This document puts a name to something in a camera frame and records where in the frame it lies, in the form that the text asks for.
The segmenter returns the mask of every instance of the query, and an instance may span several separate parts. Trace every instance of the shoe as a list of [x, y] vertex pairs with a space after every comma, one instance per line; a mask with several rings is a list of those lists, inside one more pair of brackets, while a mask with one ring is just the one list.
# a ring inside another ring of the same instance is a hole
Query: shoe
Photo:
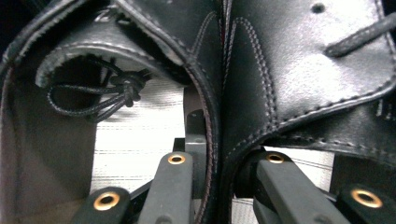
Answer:
[[[59, 213], [55, 205], [64, 211], [55, 222], [68, 222], [90, 190], [95, 123], [132, 106], [151, 78], [193, 83], [201, 96], [208, 149], [196, 222], [210, 220], [219, 177], [218, 9], [212, 1], [49, 3], [0, 66], [0, 223], [42, 223]], [[109, 93], [116, 96], [100, 102]]]
[[353, 155], [394, 173], [391, 1], [227, 1], [224, 8], [219, 223], [231, 223], [235, 174], [259, 145]]

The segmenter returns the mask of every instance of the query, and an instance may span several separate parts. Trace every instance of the white surface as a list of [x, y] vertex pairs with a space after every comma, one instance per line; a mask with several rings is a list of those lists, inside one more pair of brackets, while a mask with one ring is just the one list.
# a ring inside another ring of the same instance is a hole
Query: white surface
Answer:
[[[92, 191], [122, 187], [133, 191], [154, 177], [161, 157], [184, 137], [183, 89], [158, 79], [141, 92], [142, 100], [98, 125]], [[332, 153], [270, 148], [289, 155], [312, 182], [328, 190]], [[249, 199], [233, 200], [233, 223], [257, 223]]]

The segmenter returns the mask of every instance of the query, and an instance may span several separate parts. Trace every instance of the brass eyelet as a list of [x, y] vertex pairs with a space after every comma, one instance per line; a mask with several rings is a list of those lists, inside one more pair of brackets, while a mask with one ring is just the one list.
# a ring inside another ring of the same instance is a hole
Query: brass eyelet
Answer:
[[282, 163], [285, 160], [282, 156], [275, 153], [268, 154], [265, 159], [272, 163]]
[[[372, 207], [372, 208], [379, 208], [382, 207], [382, 201], [381, 199], [378, 198], [375, 194], [372, 192], [365, 190], [365, 189], [353, 189], [350, 194], [352, 195], [352, 198], [367, 207]], [[361, 196], [364, 195], [365, 197], [369, 198], [370, 200], [367, 200], [365, 198], [362, 198]]]
[[168, 162], [171, 164], [174, 164], [174, 165], [179, 165], [179, 164], [183, 163], [185, 160], [186, 160], [186, 158], [179, 154], [171, 155], [168, 158]]
[[98, 211], [106, 211], [120, 202], [120, 195], [114, 191], [105, 192], [96, 198], [93, 207]]

